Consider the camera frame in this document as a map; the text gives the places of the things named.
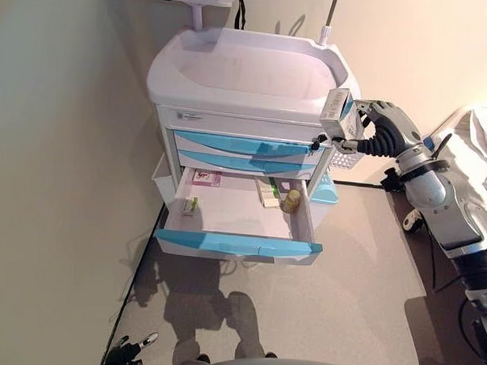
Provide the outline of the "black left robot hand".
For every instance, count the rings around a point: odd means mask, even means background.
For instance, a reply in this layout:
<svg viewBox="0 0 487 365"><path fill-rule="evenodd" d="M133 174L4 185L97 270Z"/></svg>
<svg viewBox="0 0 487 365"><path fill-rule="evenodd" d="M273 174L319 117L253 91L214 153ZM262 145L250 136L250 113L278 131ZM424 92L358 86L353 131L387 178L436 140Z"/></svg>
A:
<svg viewBox="0 0 487 365"><path fill-rule="evenodd" d="M144 365L136 357L144 348L153 345L157 340L157 331L136 342L130 342L129 336L125 335L108 351L101 365Z"/></svg>

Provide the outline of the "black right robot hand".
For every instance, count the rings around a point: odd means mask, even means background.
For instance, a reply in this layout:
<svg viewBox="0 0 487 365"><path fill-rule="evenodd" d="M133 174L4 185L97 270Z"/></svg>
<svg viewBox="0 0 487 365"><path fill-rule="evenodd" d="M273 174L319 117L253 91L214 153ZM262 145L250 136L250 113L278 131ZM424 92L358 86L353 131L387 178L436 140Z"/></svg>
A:
<svg viewBox="0 0 487 365"><path fill-rule="evenodd" d="M364 153L368 156L397 157L422 143L417 126L397 105L384 100L355 100L358 115L363 121L374 124L374 135L369 139L352 139L334 136L331 141L347 153Z"/></svg>

